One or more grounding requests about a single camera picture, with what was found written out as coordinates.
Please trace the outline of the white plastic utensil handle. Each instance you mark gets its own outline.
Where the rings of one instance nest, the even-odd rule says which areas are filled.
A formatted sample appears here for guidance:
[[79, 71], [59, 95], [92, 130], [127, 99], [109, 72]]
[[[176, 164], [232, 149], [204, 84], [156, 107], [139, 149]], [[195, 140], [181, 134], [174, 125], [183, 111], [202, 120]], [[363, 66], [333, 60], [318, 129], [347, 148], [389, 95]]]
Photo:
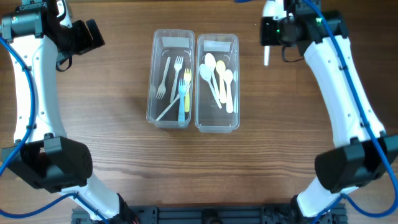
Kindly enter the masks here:
[[185, 103], [184, 96], [187, 92], [187, 85], [183, 78], [180, 79], [178, 84], [178, 93], [180, 95], [180, 104], [178, 109], [178, 122], [185, 121]]

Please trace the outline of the clear white plastic fork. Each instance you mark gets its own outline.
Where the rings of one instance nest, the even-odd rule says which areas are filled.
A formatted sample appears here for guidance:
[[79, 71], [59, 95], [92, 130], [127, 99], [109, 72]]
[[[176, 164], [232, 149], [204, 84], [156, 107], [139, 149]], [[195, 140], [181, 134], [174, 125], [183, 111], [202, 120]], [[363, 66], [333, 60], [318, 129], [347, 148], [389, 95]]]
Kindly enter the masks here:
[[160, 83], [160, 85], [158, 87], [157, 94], [156, 94], [156, 99], [157, 100], [161, 100], [164, 97], [165, 92], [166, 92], [165, 79], [167, 78], [169, 65], [170, 65], [170, 60], [171, 60], [171, 58], [168, 57], [167, 61], [165, 63], [165, 68], [164, 68], [164, 73], [163, 73], [163, 76], [162, 76], [162, 81], [161, 81], [161, 83]]

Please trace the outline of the translucent white plastic spoon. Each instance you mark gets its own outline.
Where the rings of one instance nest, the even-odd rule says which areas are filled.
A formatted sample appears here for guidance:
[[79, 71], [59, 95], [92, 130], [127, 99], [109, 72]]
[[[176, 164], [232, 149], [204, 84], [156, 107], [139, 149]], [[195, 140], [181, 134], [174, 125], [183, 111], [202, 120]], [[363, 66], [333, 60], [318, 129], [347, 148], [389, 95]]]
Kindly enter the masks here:
[[218, 108], [222, 109], [222, 105], [221, 105], [221, 103], [216, 95], [215, 89], [211, 83], [212, 76], [211, 76], [210, 71], [208, 70], [208, 68], [205, 64], [201, 64], [199, 67], [199, 70], [200, 70], [200, 76], [202, 77], [202, 79], [204, 79], [209, 84], [210, 90], [212, 92], [213, 98], [216, 101], [216, 104], [218, 105]]

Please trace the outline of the wide white plastic spoon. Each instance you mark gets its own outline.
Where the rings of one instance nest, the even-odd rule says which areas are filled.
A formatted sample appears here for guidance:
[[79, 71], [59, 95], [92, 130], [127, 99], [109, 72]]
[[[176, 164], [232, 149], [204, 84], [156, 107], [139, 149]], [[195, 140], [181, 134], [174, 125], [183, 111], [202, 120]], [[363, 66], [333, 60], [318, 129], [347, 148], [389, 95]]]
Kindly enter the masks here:
[[233, 112], [233, 99], [231, 93], [231, 82], [233, 81], [233, 73], [230, 69], [224, 72], [224, 82], [226, 83], [226, 111]]

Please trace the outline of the cream plastic spoon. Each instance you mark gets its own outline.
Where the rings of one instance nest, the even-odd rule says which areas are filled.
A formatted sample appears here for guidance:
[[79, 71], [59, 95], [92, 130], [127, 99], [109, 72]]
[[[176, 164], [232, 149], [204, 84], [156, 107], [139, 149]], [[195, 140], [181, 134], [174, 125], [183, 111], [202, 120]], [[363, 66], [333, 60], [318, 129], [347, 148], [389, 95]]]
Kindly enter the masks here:
[[265, 66], [269, 65], [269, 57], [270, 57], [270, 47], [265, 46], [264, 47], [264, 65]]

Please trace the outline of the yellow plastic spoon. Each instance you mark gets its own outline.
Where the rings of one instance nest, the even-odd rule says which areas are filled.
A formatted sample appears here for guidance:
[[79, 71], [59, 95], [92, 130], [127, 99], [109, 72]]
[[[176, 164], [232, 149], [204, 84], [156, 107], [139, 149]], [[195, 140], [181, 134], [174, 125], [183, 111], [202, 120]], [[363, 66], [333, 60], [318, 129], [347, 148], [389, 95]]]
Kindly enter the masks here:
[[226, 90], [224, 86], [224, 72], [226, 70], [226, 65], [224, 61], [219, 60], [216, 63], [216, 71], [219, 75], [219, 93], [220, 93], [220, 102], [222, 104], [226, 103]]

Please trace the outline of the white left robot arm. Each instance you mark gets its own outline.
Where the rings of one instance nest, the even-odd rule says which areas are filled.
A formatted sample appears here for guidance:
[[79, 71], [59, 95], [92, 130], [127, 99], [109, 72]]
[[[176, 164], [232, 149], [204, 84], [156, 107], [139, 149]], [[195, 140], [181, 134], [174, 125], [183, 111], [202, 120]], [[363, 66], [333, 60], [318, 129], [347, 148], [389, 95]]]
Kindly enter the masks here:
[[68, 138], [60, 116], [56, 74], [104, 45], [96, 22], [72, 21], [65, 1], [25, 0], [1, 18], [1, 45], [13, 62], [17, 100], [14, 145], [1, 151], [1, 169], [72, 199], [92, 222], [139, 223], [94, 174], [88, 147]]

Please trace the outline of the yellow plastic fork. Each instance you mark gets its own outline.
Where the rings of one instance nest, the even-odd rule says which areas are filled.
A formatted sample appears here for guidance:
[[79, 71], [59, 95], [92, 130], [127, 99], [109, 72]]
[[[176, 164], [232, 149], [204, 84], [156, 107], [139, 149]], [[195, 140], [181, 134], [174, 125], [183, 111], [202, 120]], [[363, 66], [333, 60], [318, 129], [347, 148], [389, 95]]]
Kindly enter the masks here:
[[184, 111], [188, 113], [190, 111], [190, 87], [189, 84], [191, 83], [192, 80], [192, 70], [189, 68], [185, 69], [184, 72], [184, 80], [185, 84], [187, 85], [187, 90], [184, 98]]

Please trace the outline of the slim white plastic fork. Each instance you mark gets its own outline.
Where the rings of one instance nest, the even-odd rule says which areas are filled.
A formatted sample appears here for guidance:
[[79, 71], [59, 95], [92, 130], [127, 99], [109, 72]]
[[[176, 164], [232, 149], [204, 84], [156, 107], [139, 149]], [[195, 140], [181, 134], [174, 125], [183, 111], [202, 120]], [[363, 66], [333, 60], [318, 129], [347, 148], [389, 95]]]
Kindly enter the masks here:
[[[187, 94], [187, 91], [188, 91], [188, 89], [190, 88], [190, 85], [191, 84], [188, 84], [187, 86], [186, 86], [186, 91], [185, 91], [185, 94], [183, 95], [183, 96], [185, 96], [186, 94]], [[179, 100], [180, 99], [180, 94], [178, 94], [177, 96], [176, 96], [176, 98], [168, 105], [168, 107], [166, 107], [166, 109], [164, 109], [163, 110], [163, 112], [161, 112], [161, 114], [156, 118], [156, 121], [159, 121], [168, 111], [169, 111], [169, 109], [171, 109], [171, 107], [174, 105], [174, 103], [177, 101], [177, 100]]]

